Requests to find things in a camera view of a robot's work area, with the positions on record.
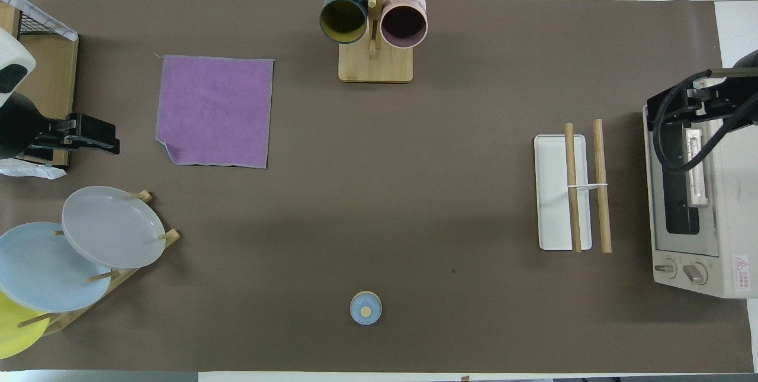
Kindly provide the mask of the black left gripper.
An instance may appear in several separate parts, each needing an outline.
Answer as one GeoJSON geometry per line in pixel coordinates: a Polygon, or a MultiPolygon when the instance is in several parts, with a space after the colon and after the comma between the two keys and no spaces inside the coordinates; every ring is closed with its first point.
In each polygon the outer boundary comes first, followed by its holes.
{"type": "Polygon", "coordinates": [[[50,120],[45,131],[45,117],[27,97],[13,92],[2,105],[2,160],[16,158],[26,150],[28,158],[54,160],[55,150],[75,152],[83,148],[119,155],[121,142],[117,139],[115,125],[84,113],[69,113],[62,120],[50,120]],[[43,137],[36,139],[40,133],[43,137]]]}

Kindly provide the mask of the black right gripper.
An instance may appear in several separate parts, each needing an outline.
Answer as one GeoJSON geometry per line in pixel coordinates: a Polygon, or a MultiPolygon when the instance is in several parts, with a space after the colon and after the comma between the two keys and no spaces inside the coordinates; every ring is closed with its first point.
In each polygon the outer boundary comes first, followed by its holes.
{"type": "MultiPolygon", "coordinates": [[[[743,56],[736,61],[733,68],[756,68],[757,50],[743,56]]],[[[656,94],[647,100],[648,130],[654,130],[655,119],[663,101],[674,90],[674,87],[656,94]]],[[[737,112],[737,109],[746,103],[749,98],[756,94],[757,79],[754,77],[729,77],[718,85],[711,88],[702,83],[688,83],[682,86],[669,101],[663,116],[661,125],[672,123],[700,123],[707,120],[724,118],[723,123],[728,123],[728,118],[737,112]],[[702,109],[705,101],[708,101],[708,114],[702,109]]],[[[756,125],[756,103],[751,110],[737,117],[737,122],[729,131],[736,131],[749,125],[756,125]]]]}

